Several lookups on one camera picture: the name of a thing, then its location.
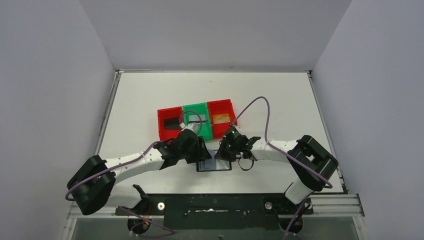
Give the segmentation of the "green bin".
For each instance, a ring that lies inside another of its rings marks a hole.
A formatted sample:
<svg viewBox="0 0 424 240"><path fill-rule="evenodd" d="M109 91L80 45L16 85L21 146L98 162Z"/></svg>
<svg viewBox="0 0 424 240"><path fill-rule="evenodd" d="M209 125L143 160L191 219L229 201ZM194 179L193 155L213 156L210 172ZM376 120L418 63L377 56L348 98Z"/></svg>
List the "green bin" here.
<svg viewBox="0 0 424 240"><path fill-rule="evenodd" d="M206 124L202 124L201 130L199 132L199 136L202 136L205 141L211 141L213 140L213 132L212 132L212 121L209 114L208 106L206 102L203 103L196 103L196 104L189 104L189 105L183 105L182 111L185 112L183 115L183 122L185 124L188 123L188 116L189 115L205 115L207 119Z"/></svg>

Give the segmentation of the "gold card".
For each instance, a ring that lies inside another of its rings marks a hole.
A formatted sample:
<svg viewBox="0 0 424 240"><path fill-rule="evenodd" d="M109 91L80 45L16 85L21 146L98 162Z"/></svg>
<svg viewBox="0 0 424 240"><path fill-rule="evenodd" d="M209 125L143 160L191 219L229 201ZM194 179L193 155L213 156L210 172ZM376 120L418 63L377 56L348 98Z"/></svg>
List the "gold card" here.
<svg viewBox="0 0 424 240"><path fill-rule="evenodd" d="M231 116L228 113L222 113L222 114L214 114L212 116L213 124L226 124L231 123Z"/></svg>

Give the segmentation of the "black card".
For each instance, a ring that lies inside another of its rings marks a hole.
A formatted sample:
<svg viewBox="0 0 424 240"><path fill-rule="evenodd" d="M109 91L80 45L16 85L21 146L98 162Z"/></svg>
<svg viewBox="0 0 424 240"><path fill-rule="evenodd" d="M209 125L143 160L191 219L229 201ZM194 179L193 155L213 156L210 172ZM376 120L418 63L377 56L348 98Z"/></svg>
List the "black card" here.
<svg viewBox="0 0 424 240"><path fill-rule="evenodd" d="M163 120L163 128L165 130L180 130L180 119L179 117L173 117L173 118L165 118Z"/></svg>

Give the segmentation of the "silver card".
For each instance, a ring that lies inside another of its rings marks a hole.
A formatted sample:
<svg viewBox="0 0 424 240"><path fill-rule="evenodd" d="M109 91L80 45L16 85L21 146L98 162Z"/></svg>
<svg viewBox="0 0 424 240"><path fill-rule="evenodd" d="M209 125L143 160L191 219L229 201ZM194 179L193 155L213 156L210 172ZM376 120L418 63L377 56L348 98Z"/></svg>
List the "silver card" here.
<svg viewBox="0 0 424 240"><path fill-rule="evenodd" d="M202 123L202 124L206 124L207 123L207 118L204 114L200 114L200 115L195 115L195 114L191 114L188 116L188 123Z"/></svg>

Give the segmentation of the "black leather card holder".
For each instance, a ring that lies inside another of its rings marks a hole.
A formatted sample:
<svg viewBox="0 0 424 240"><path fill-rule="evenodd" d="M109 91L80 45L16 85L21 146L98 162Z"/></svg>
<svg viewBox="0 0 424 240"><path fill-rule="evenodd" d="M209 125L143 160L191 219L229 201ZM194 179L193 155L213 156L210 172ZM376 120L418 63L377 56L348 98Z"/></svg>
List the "black leather card holder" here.
<svg viewBox="0 0 424 240"><path fill-rule="evenodd" d="M232 170L231 162L215 158L215 154L217 153L216 149L209 149L208 153L210 158L196 163L197 172L219 172Z"/></svg>

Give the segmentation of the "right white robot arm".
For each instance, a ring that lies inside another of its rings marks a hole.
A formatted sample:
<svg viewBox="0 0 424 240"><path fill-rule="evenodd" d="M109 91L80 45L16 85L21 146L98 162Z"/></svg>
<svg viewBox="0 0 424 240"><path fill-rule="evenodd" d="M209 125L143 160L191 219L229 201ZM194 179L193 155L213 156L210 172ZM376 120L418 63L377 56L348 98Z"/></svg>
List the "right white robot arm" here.
<svg viewBox="0 0 424 240"><path fill-rule="evenodd" d="M295 205L322 191L339 167L338 160L310 135L291 141L266 140L247 137L235 126L225 131L215 158L228 162L248 159L289 163L297 178L283 195Z"/></svg>

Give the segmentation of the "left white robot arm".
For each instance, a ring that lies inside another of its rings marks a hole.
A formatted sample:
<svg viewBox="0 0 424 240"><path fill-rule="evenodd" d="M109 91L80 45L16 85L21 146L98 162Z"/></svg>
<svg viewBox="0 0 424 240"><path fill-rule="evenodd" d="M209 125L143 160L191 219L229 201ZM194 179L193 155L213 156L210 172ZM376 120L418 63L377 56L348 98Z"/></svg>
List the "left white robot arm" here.
<svg viewBox="0 0 424 240"><path fill-rule="evenodd" d="M175 138L152 142L144 151L123 157L89 157L68 181L67 201L76 202L83 215L91 215L110 204L114 188L122 181L146 172L210 159L205 140L193 130L183 129Z"/></svg>

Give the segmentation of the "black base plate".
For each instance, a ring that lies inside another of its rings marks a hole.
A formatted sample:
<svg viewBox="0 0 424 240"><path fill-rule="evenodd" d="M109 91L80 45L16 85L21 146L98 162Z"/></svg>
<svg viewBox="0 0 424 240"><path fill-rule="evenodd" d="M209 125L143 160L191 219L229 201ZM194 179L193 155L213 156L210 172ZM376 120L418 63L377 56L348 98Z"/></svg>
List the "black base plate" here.
<svg viewBox="0 0 424 240"><path fill-rule="evenodd" d="M283 193L149 193L130 216L161 217L172 230L279 230L294 217L293 227L302 227L302 216L312 215L312 200L294 204Z"/></svg>

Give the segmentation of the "red bin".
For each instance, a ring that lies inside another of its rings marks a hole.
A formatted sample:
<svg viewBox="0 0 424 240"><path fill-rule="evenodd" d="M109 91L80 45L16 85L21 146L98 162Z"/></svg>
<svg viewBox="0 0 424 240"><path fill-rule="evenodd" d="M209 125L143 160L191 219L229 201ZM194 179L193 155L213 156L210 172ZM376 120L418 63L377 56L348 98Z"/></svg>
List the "red bin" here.
<svg viewBox="0 0 424 240"><path fill-rule="evenodd" d="M158 136L161 141L175 138L179 134L182 112L181 106L157 110Z"/></svg>
<svg viewBox="0 0 424 240"><path fill-rule="evenodd" d="M213 139L220 139L223 137L225 131L230 127L230 124L235 120L236 115L233 109L233 104L230 99L222 99L215 101L208 101L207 103L209 116L211 119ZM214 124L213 115L225 114L230 115L231 123Z"/></svg>

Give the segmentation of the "aluminium frame rail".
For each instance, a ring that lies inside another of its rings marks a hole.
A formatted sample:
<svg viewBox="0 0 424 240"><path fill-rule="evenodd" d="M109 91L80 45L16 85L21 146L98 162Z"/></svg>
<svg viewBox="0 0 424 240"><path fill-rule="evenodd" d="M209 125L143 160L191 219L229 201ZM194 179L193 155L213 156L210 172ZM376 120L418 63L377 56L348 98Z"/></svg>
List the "aluminium frame rail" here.
<svg viewBox="0 0 424 240"><path fill-rule="evenodd" d="M364 210L357 194L313 194L309 197L313 214L303 215L302 226L294 228L292 217L279 230L261 228L173 230L164 226L159 216L130 216L131 211L116 206L103 207L96 213L83 215L72 205L63 228L64 240L280 240L291 227L289 239L366 240L368 238Z"/></svg>

